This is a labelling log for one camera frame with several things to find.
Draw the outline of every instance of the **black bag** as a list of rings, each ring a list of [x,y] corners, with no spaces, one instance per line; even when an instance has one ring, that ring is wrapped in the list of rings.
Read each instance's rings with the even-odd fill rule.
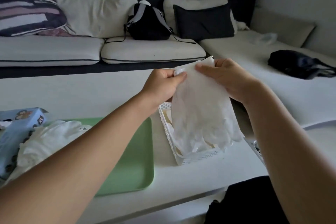
[[[292,50],[280,50],[271,53],[268,64],[291,77],[305,80],[315,77],[332,78],[336,76],[336,67]]]
[[[131,8],[124,30],[135,40],[167,40],[173,33],[157,8],[142,3]]]

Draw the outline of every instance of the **white pillow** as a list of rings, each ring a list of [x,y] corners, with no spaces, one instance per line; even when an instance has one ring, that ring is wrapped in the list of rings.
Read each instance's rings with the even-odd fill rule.
[[[165,13],[167,25],[171,27],[175,33],[177,33],[173,5],[178,5],[186,10],[201,10],[220,5],[226,5],[227,3],[228,0],[164,0],[163,11]],[[233,25],[234,34],[236,34],[238,31],[238,27],[236,24],[236,20],[233,17],[232,10],[231,22]]]
[[[128,11],[138,0],[56,0],[71,35],[110,38],[124,35]]]

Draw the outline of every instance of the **white cushion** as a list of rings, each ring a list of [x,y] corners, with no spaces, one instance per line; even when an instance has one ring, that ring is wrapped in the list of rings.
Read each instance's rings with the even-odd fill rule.
[[[0,66],[76,66],[100,60],[103,39],[91,37],[0,37]]]
[[[201,10],[212,8],[220,5],[226,5],[228,0],[164,0],[163,1],[163,11],[165,13],[165,18],[167,25],[173,29],[173,31],[177,34],[177,27],[174,15],[174,7],[173,5],[178,5],[186,10]],[[236,34],[238,31],[236,20],[233,17],[233,13],[231,11],[231,22],[233,25],[234,33]]]
[[[200,45],[215,58],[233,59],[270,86],[302,127],[336,120],[336,78],[302,80],[267,64],[271,53],[278,50],[299,51],[331,66],[336,66],[336,59],[280,42],[272,45],[252,44],[258,36],[260,34],[254,31],[239,31],[234,37],[206,39]]]
[[[276,33],[280,42],[301,47],[315,27],[314,22],[291,18],[265,8],[255,8],[250,28],[262,34]]]
[[[109,38],[124,35],[128,11],[138,0],[56,0],[72,35]]]
[[[107,42],[122,41],[123,37],[110,38]],[[191,39],[177,39],[195,42]],[[171,35],[168,40],[144,41],[127,37],[123,42],[106,43],[101,58],[109,64],[201,60],[206,56],[198,44],[182,43]]]

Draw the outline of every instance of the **white plastic basket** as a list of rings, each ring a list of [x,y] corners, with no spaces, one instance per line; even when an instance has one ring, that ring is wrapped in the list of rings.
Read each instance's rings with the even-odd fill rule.
[[[184,165],[184,164],[188,164],[188,163],[192,163],[192,162],[196,162],[205,158],[212,158],[214,156],[218,156],[218,157],[224,157],[224,153],[223,151],[217,146],[214,145],[215,148],[211,149],[211,150],[207,150],[207,151],[202,151],[202,152],[198,152],[198,153],[193,153],[191,155],[188,156],[182,156],[181,154],[179,154],[176,150],[176,147],[174,145],[174,142],[172,140],[172,135],[169,132],[168,126],[167,126],[167,121],[165,119],[165,116],[163,114],[162,110],[170,110],[171,109],[171,103],[168,102],[164,102],[162,105],[159,106],[159,113],[160,113],[160,117],[161,117],[161,121],[163,124],[163,127],[165,129],[166,132],[166,136],[170,145],[171,150],[173,151],[174,157],[176,159],[176,162],[178,165]]]

